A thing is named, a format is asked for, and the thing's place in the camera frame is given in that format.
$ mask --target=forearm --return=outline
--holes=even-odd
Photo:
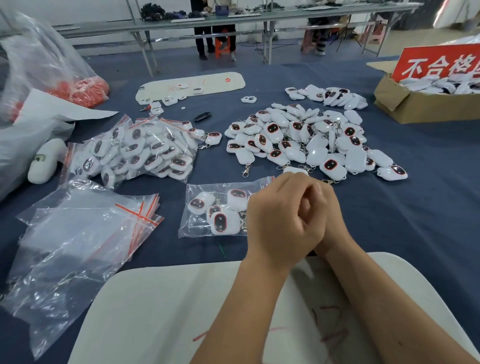
[[[326,259],[385,364],[478,364],[349,236]]]
[[[259,364],[287,273],[246,258],[191,364]]]

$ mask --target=table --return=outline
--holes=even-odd
[[[284,89],[289,86],[341,86],[365,96],[369,102],[359,113],[370,147],[378,148],[406,169],[409,178],[386,182],[373,173],[349,175],[334,186],[345,222],[353,238],[367,252],[384,251],[410,262],[435,287],[459,323],[480,349],[480,246],[475,226],[480,208],[480,170],[477,155],[480,121],[455,121],[401,125],[374,104],[373,91],[383,73],[362,61],[320,62],[238,68],[246,87],[222,94],[190,97],[165,108],[164,116],[174,120],[193,120],[205,111],[212,117],[194,125],[206,131],[224,132],[237,119],[263,109],[272,102],[291,102]],[[194,76],[196,74],[174,75]],[[139,85],[150,78],[130,80],[111,95],[102,109],[119,110],[132,118],[139,112],[134,100]],[[258,97],[255,104],[243,104],[245,95]],[[322,105],[300,101],[312,109]],[[109,129],[120,117],[107,121],[79,122],[72,141],[80,142]],[[241,182],[244,166],[225,151],[227,138],[218,146],[198,152],[189,182],[194,184]],[[279,175],[276,165],[257,159],[249,181]],[[313,177],[322,179],[318,170]],[[55,190],[58,176],[43,185],[21,186],[0,205],[0,282],[4,282],[12,263],[18,238],[26,226],[14,216]],[[119,187],[119,194],[161,196],[160,226],[135,253],[123,269],[219,262],[225,259],[218,247],[222,243],[227,260],[243,259],[245,237],[205,237],[178,239],[178,228],[185,203],[185,184],[173,179],[140,176]],[[37,364],[65,364],[82,324],[80,317],[37,361]],[[0,363],[30,364],[28,326],[0,309]]]
[[[335,23],[329,25],[310,25],[310,26],[300,26],[300,27],[288,27],[288,28],[275,28],[277,22],[281,20],[291,20],[291,19],[307,19],[307,18],[318,18],[318,17],[328,17],[328,16],[342,16],[350,14],[360,14],[360,13],[370,13],[371,18],[365,22],[349,23],[350,27],[356,27],[361,25],[371,25],[378,23],[376,20],[377,13],[380,12],[392,12],[392,20],[387,23],[387,31],[385,37],[383,38],[377,56],[380,54],[382,45],[385,39],[388,37],[391,27],[401,18],[401,15],[407,12],[413,12],[418,7],[423,5],[420,2],[407,2],[407,3],[384,3],[384,4],[361,4],[361,5],[352,5],[352,6],[340,6],[332,9],[325,10],[316,10],[316,11],[307,11],[307,10],[292,10],[292,11],[271,11],[271,12],[262,12],[260,16],[254,17],[244,17],[244,18],[228,18],[226,16],[216,16],[210,15],[205,21],[200,23],[172,23],[169,20],[159,21],[159,22],[143,22],[141,20],[133,19],[133,13],[131,20],[121,20],[113,22],[89,22],[89,23],[79,23],[71,25],[63,25],[54,27],[63,37],[65,38],[80,38],[87,36],[100,36],[105,34],[114,34],[114,33],[123,33],[129,32],[132,34],[134,41],[128,42],[114,42],[114,43],[98,43],[98,44],[88,44],[85,46],[79,46],[76,48],[92,48],[92,47],[112,47],[118,45],[126,45],[132,42],[136,42],[143,54],[145,64],[148,68],[148,72],[153,76],[152,66],[148,60],[145,47],[148,45],[151,53],[152,60],[154,62],[155,70],[158,72],[158,64],[153,54],[152,42],[160,41],[178,41],[184,39],[196,39],[196,38],[207,38],[212,36],[229,36],[229,35],[246,35],[246,34],[264,34],[264,49],[267,49],[268,43],[268,53],[264,52],[264,61],[271,64],[272,62],[272,39],[275,32],[290,32],[295,30],[308,30],[308,29],[320,29],[320,28],[337,28],[344,27],[344,23]],[[263,22],[264,28],[258,30],[248,30],[248,31],[238,31],[230,33],[221,33],[221,34],[202,34],[202,35],[190,35],[190,36],[172,36],[172,37],[161,37],[151,39],[150,31],[151,30],[170,30],[170,29],[188,29],[194,28],[196,26],[214,26],[214,25],[226,25],[226,24],[244,24],[244,23],[255,23]],[[373,27],[370,27],[369,33],[365,40],[363,46],[363,51],[366,49],[368,39],[373,31]],[[146,40],[142,39],[141,32],[145,33]],[[18,31],[3,31],[0,32],[0,38],[5,36],[11,36],[17,34]]]

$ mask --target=red stool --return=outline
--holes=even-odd
[[[222,30],[222,33],[228,33],[228,30],[224,29]],[[215,37],[215,58],[220,58],[220,54],[222,53],[228,53],[230,54],[230,37],[227,37],[227,42],[228,46],[224,50],[220,50],[220,46],[222,45],[222,42],[218,40],[218,38]]]

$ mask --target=black pants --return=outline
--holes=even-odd
[[[209,26],[202,26],[202,27],[197,27],[193,29],[195,35],[200,35],[200,34],[211,34],[212,33],[212,28]],[[213,39],[212,38],[207,38],[207,47],[208,49],[215,49],[215,46],[213,45]],[[203,38],[197,38],[195,39],[195,43],[197,44],[197,51],[199,54],[205,54],[205,48],[204,48],[204,40]]]
[[[212,27],[212,30],[214,33],[221,33],[224,29],[227,30],[227,32],[234,32],[235,31],[235,24],[230,24],[230,25],[216,25]],[[217,39],[220,42],[225,42],[227,40],[226,36],[218,36]],[[230,52],[233,52],[234,50],[237,49],[237,46],[235,44],[237,40],[237,36],[230,36]]]

